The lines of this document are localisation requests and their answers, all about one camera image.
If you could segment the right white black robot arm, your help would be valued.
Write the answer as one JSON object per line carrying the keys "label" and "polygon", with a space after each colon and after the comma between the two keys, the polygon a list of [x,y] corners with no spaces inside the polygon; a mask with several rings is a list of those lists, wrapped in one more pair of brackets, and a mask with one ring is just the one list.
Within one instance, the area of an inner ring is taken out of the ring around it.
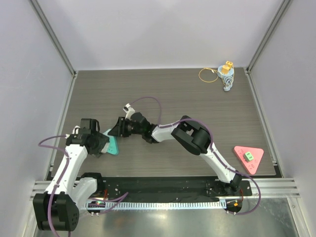
{"label": "right white black robot arm", "polygon": [[138,134],[150,144],[176,140],[186,151],[206,161],[215,171],[225,194],[232,196],[240,191],[241,174],[220,154],[208,128],[189,116],[182,116],[174,123],[158,125],[150,123],[137,112],[128,118],[119,117],[108,134],[115,137]]}

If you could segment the white cube plug adapter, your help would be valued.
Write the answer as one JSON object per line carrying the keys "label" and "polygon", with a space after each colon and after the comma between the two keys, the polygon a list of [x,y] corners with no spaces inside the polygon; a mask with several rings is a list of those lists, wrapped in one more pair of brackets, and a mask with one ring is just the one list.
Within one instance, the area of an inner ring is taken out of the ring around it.
{"label": "white cube plug adapter", "polygon": [[109,143],[105,144],[105,146],[103,147],[103,149],[101,150],[102,154],[105,154],[108,151],[109,148]]}

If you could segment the teal triangular power socket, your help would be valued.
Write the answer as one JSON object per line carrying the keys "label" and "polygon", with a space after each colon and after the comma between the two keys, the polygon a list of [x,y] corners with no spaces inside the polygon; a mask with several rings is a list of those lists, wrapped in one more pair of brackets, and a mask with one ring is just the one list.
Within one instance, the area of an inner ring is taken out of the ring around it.
{"label": "teal triangular power socket", "polygon": [[119,154],[119,148],[117,139],[115,136],[109,135],[110,129],[106,130],[103,134],[109,137],[109,143],[107,146],[107,151],[105,153],[109,153],[111,155],[117,156]]}

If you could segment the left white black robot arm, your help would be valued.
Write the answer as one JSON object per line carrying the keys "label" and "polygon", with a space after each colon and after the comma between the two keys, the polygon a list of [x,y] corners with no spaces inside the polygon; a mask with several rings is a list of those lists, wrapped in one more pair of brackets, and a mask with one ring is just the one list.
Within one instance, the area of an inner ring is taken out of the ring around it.
{"label": "left white black robot arm", "polygon": [[71,233],[79,222],[80,212],[91,197],[100,197],[105,184],[100,173],[84,173],[76,184],[79,170],[88,156],[100,157],[110,144],[108,136],[100,132],[99,121],[83,118],[72,133],[64,136],[64,156],[51,183],[43,193],[35,194],[33,208],[37,226],[42,231]]}

